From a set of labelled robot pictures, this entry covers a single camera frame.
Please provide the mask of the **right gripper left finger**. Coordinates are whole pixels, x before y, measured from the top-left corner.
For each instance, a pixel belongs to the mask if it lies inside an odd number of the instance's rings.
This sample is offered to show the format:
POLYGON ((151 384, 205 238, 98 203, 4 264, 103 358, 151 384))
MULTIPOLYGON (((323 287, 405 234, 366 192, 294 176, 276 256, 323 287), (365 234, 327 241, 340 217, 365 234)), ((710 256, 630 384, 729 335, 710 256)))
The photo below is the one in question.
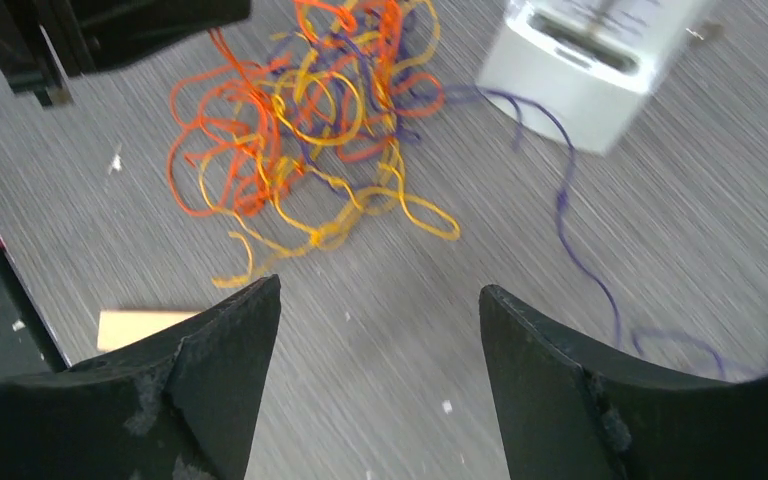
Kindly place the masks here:
POLYGON ((241 479, 281 282, 58 373, 0 380, 0 479, 241 479))

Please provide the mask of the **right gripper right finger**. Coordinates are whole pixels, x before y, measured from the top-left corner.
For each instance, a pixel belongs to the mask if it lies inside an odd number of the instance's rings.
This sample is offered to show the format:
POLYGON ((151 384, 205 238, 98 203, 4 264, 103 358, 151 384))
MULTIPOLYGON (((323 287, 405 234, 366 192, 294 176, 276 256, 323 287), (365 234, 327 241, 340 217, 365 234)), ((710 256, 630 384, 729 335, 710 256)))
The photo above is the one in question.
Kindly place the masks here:
POLYGON ((497 285, 480 332, 513 479, 768 479, 768 376, 729 383, 635 358, 497 285))

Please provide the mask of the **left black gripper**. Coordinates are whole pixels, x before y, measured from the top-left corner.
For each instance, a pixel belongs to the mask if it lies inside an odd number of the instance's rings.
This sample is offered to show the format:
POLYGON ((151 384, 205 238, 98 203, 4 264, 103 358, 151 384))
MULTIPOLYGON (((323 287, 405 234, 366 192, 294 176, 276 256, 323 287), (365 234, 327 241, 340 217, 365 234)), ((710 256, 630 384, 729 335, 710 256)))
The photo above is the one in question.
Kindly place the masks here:
POLYGON ((63 104, 66 79, 129 67, 251 10, 250 0, 0 0, 0 71, 13 93, 63 104))

